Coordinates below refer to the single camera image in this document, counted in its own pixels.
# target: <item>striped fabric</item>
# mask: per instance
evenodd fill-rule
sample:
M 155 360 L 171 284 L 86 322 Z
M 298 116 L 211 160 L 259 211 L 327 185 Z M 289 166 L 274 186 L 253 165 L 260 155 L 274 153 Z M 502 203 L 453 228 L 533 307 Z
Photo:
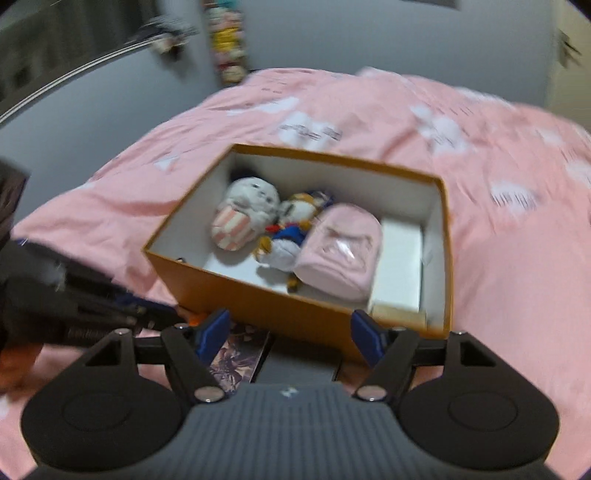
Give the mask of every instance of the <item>striped fabric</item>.
M 248 215 L 227 206 L 219 211 L 212 225 L 212 238 L 219 248 L 238 250 L 255 239 Z

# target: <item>blue gripper pad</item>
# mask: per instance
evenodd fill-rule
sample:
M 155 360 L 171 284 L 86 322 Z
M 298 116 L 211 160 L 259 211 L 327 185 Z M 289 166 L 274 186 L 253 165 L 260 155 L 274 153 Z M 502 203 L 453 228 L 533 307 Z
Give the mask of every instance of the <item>blue gripper pad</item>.
M 351 338 L 371 368 L 384 356 L 382 337 L 385 334 L 386 329 L 375 323 L 365 312 L 355 310 L 351 315 Z
M 200 342 L 195 353 L 204 365 L 210 365 L 230 336 L 230 312 L 218 310 L 199 326 Z

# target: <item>gray textured grip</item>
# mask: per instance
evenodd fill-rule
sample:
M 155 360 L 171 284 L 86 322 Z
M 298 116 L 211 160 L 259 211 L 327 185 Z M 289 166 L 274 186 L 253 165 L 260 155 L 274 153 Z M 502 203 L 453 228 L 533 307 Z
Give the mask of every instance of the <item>gray textured grip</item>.
M 194 408 L 175 439 L 116 472 L 40 468 L 29 477 L 85 480 L 556 480 L 542 462 L 468 471 L 424 453 L 390 409 L 349 398 L 340 384 L 241 385 L 228 401 Z

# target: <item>bed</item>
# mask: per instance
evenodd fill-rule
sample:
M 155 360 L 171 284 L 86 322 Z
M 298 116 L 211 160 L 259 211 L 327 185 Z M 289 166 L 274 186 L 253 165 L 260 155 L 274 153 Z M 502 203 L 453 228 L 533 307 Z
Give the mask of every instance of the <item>bed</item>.
M 442 176 L 452 211 L 454 329 L 470 331 L 554 401 L 561 428 L 548 464 L 566 479 L 587 470 L 591 136 L 584 129 L 538 108 L 372 68 L 356 75 L 264 70 L 154 128 L 29 215 L 14 235 L 173 303 L 141 247 L 236 142 Z M 45 347 L 22 385 L 0 397 L 0 470 L 8 477 L 34 467 L 19 430 L 23 405 L 78 354 Z M 354 388 L 365 372 L 347 365 L 341 380 Z M 425 369 L 417 381 L 437 374 Z

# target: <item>black circular pad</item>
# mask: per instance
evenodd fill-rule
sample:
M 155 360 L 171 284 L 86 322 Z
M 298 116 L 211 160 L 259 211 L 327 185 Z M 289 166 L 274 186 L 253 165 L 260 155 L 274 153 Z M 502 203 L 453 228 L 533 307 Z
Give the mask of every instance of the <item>black circular pad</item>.
M 58 377 L 27 404 L 21 430 L 40 463 L 61 470 L 121 468 L 152 455 L 180 428 L 175 395 L 120 367 Z
M 398 418 L 423 450 L 474 470 L 544 458 L 558 432 L 554 406 L 532 385 L 487 375 L 443 376 L 419 385 L 402 399 Z

